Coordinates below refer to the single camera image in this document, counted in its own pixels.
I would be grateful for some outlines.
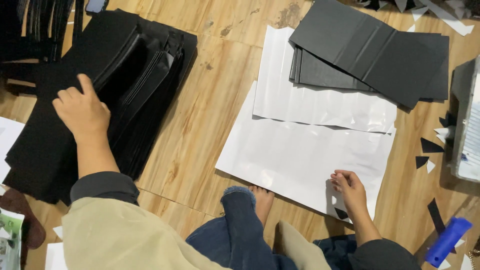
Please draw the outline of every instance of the beige jacket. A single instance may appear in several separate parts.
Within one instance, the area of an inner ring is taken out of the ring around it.
[[[82,198],[62,218],[69,270],[220,270],[156,215],[114,199]],[[322,251],[279,223],[280,249],[299,270],[330,269]]]

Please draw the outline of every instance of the denim jeans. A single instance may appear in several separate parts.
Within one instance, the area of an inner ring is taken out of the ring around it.
[[[255,214],[255,197],[244,187],[225,190],[220,202],[225,216],[213,219],[187,237],[198,252],[233,270],[297,270],[291,259],[276,255],[264,240]]]

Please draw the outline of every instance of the wooden floor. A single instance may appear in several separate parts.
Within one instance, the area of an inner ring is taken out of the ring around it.
[[[110,0],[108,9],[137,13],[198,36],[193,67],[170,106],[137,182],[141,207],[160,216],[182,237],[223,214],[219,200],[226,187],[248,184],[216,170],[215,162],[257,78],[266,26],[296,27],[311,4],[311,0]],[[411,13],[398,13],[390,4],[378,12],[361,10],[398,30],[406,31],[414,24]],[[462,37],[435,15],[426,14],[415,22],[417,32],[450,36],[450,74],[454,67],[480,54],[480,22],[464,23],[475,28]],[[64,51],[71,44],[71,33],[72,25],[68,25]],[[0,89],[0,116],[26,122],[34,103],[35,98],[15,98]],[[447,258],[451,269],[459,269],[463,254],[480,234],[480,184],[451,176],[443,154],[430,154],[437,165],[430,174],[415,166],[415,156],[422,154],[420,137],[441,144],[433,129],[441,127],[438,118],[445,116],[449,106],[449,101],[419,102],[410,113],[398,111],[397,134],[378,197],[375,224],[383,237],[400,243],[423,263],[422,255],[436,237],[427,211],[427,204],[436,198],[444,221],[458,215],[474,222],[458,254]],[[28,258],[26,269],[39,270],[45,265],[46,244],[59,241],[52,227],[60,225],[67,209],[61,204],[29,201],[48,233],[43,246],[30,251]],[[309,241],[353,232],[345,222],[277,197],[265,229],[270,244],[279,219],[290,222]],[[433,269],[427,263],[423,268]]]

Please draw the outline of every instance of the foot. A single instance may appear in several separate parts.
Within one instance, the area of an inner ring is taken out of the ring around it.
[[[255,199],[257,200],[255,205],[255,213],[265,228],[268,214],[270,213],[270,209],[272,209],[275,193],[255,185],[249,186],[248,189],[250,189],[250,191],[252,191],[255,195]]]

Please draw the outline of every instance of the black sleeve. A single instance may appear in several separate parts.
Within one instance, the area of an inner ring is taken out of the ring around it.
[[[119,172],[96,172],[80,178],[70,191],[72,202],[83,197],[108,198],[138,205],[138,188]]]
[[[408,250],[388,239],[364,243],[349,260],[353,270],[421,270]]]

